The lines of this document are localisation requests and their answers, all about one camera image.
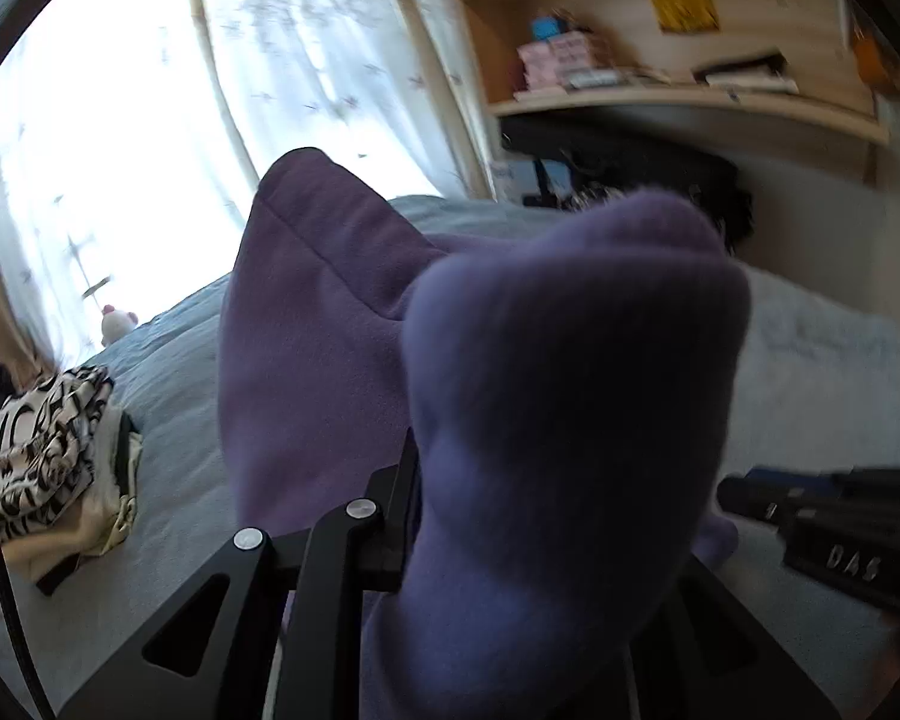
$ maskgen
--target black cable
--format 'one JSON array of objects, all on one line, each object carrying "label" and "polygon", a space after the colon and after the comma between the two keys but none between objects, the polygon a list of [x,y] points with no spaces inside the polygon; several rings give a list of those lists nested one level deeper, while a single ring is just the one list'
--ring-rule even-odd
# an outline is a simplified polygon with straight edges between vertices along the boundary
[{"label": "black cable", "polygon": [[26,646],[24,627],[20,623],[20,613],[17,611],[17,602],[13,598],[13,587],[10,585],[10,573],[7,572],[7,564],[4,562],[4,552],[0,548],[0,607],[4,613],[4,622],[7,624],[7,632],[10,634],[10,644],[13,645],[13,654],[16,656],[17,665],[24,675],[24,682],[29,694],[34,698],[36,710],[41,720],[56,720],[47,694],[44,692],[40,677],[36,673],[34,659],[29,654]]}]

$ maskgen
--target stack of boxes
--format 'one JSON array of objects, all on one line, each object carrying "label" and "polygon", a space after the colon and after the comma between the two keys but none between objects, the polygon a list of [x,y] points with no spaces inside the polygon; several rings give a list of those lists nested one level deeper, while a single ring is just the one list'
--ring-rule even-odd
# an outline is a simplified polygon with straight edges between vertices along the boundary
[{"label": "stack of boxes", "polygon": [[562,90],[567,74],[613,66],[607,41],[592,32],[564,32],[519,47],[530,92]]}]

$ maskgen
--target pile of clothes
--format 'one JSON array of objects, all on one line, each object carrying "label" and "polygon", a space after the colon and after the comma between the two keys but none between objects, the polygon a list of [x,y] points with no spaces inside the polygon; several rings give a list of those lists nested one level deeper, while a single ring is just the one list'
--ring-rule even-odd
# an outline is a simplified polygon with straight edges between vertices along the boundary
[{"label": "pile of clothes", "polygon": [[0,405],[2,552],[47,595],[133,526],[143,442],[112,391],[105,367],[84,365]]}]

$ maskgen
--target black bag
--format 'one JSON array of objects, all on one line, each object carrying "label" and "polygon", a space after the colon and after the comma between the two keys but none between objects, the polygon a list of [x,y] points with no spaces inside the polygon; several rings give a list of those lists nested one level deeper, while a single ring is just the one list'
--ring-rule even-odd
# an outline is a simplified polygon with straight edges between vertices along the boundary
[{"label": "black bag", "polygon": [[[500,132],[508,151],[567,165],[575,194],[663,187],[693,200],[713,220],[728,250],[754,231],[751,195],[737,188],[737,167],[715,154],[560,114],[508,116],[501,119]],[[553,204],[543,173],[538,163],[543,204]]]}]

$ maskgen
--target bed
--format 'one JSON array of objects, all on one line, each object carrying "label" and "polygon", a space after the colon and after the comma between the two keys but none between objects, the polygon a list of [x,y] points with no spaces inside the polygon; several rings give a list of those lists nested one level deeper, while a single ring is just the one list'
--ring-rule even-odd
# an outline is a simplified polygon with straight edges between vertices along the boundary
[{"label": "bed", "polygon": [[[392,205],[425,234],[525,238],[557,212],[407,196]],[[900,334],[747,269],[754,316],[741,357],[722,472],[900,464]],[[45,598],[15,581],[29,646],[60,707],[236,527],[217,438],[217,331],[227,277],[103,351],[114,396],[144,435],[134,530]],[[727,584],[838,707],[859,698],[885,635],[878,614],[780,566],[775,536],[741,525]],[[842,659],[832,657],[840,642]],[[32,707],[0,620],[0,671]]]}]

